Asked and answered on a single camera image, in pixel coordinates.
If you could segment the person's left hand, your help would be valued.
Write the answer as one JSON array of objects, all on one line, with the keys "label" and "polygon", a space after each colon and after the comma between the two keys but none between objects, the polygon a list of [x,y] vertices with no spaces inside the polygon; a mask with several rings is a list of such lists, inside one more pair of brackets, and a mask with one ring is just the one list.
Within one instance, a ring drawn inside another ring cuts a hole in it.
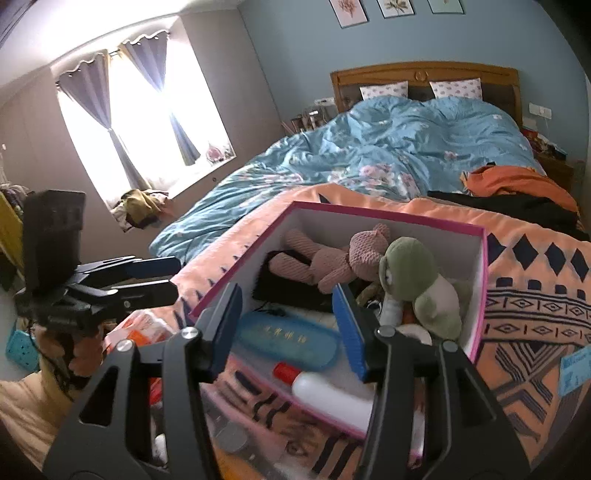
[{"label": "person's left hand", "polygon": [[[57,366],[63,360],[65,350],[57,340],[56,333],[39,325],[33,327],[32,333],[44,362],[48,366]],[[75,376],[92,376],[103,362],[103,339],[104,328],[100,325],[94,336],[82,336],[75,340],[73,358],[66,361],[67,369]]]}]

